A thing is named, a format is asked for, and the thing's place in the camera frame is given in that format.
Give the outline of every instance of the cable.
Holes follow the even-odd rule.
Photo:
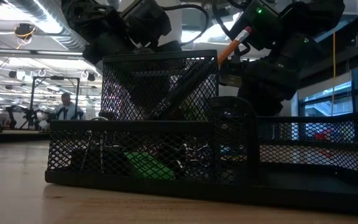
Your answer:
[[[32,34],[32,32],[31,33],[29,33],[28,35],[26,35],[26,37],[25,37],[25,39],[24,40],[26,40],[31,34]],[[21,43],[21,44],[19,44],[17,47],[16,47],[16,50],[19,50],[19,48],[22,46],[22,45],[25,45],[24,43]],[[8,57],[8,58],[6,58],[5,59],[5,61],[3,61],[3,63],[2,64],[0,64],[0,68],[9,60],[9,59],[11,59],[12,58],[12,56],[10,56],[10,57]]]
[[[23,35],[15,34],[15,35],[16,35],[16,37],[27,37],[27,36],[29,36],[29,35],[33,34],[33,33],[34,33],[34,31],[35,31],[35,28],[34,28],[34,29],[32,29],[32,31],[31,31],[31,32],[29,32],[28,34],[23,34]]]
[[[233,7],[236,7],[236,8],[238,8],[238,9],[246,9],[247,8],[247,6],[248,6],[248,4],[245,4],[245,5],[243,5],[243,4],[239,4],[239,3],[237,3],[237,2],[235,2],[234,0],[226,0],[230,5],[232,5]]]
[[[196,39],[200,38],[208,29],[209,25],[209,15],[208,12],[201,6],[195,4],[185,4],[185,5],[177,5],[177,6],[169,6],[169,7],[161,7],[164,11],[172,11],[177,9],[198,9],[205,15],[205,26],[204,29],[198,34],[193,40],[181,43],[181,46],[188,45],[193,43]]]
[[[221,29],[223,32],[230,38],[230,40],[234,40],[234,38],[231,37],[230,31],[227,29],[227,27],[223,24],[222,18],[218,14],[218,0],[213,0],[212,2],[212,13],[216,19],[216,22],[221,26]]]
[[[25,46],[25,45],[27,45],[27,44],[30,44],[32,42],[32,39],[30,39],[29,41],[24,41],[24,40],[22,40],[22,39],[20,39],[20,38],[18,38],[17,39],[17,44],[22,44],[22,46]]]
[[[334,67],[334,78],[333,78],[333,98],[331,103],[331,116],[334,115],[334,100],[335,100],[335,79],[336,79],[336,33],[333,34],[333,67]]]

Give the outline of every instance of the green object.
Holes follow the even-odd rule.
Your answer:
[[[175,174],[148,152],[125,152],[135,168],[135,175],[150,179],[175,180]]]

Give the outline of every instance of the wire mesh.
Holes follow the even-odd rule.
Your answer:
[[[258,118],[259,138],[250,137],[249,117],[236,108],[212,115],[211,123],[52,121],[48,170],[229,185],[252,185],[252,173],[263,179],[267,170],[284,170],[302,177],[331,176],[358,187],[358,114]],[[256,141],[260,173],[250,166]]]
[[[334,175],[358,185],[358,115],[354,118],[260,118],[260,161],[265,167]]]
[[[51,134],[50,171],[163,180],[213,180],[209,132],[54,129]]]
[[[139,60],[115,57],[104,62],[103,92],[100,116],[109,120],[145,120],[153,109],[178,85],[192,67],[201,62],[215,61],[204,79],[192,88],[170,112],[170,120],[205,121],[208,119],[208,100],[218,95],[218,66],[216,56],[203,51],[150,54]]]

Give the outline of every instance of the desk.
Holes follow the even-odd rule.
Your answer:
[[[42,141],[49,140],[49,133],[39,133],[31,130],[3,130],[0,133],[0,142],[18,142],[18,141]]]
[[[0,223],[358,224],[358,217],[50,185],[48,142],[0,144]]]

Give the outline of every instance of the black mesh desk organizer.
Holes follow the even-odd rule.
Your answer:
[[[216,59],[215,50],[106,57],[100,116],[119,121],[145,120],[170,91],[185,81],[191,68],[215,61],[201,83],[189,86],[189,93],[166,118],[206,121],[208,100],[218,95]]]
[[[238,98],[206,104],[207,121],[52,121],[45,180],[358,213],[358,113],[256,118]]]

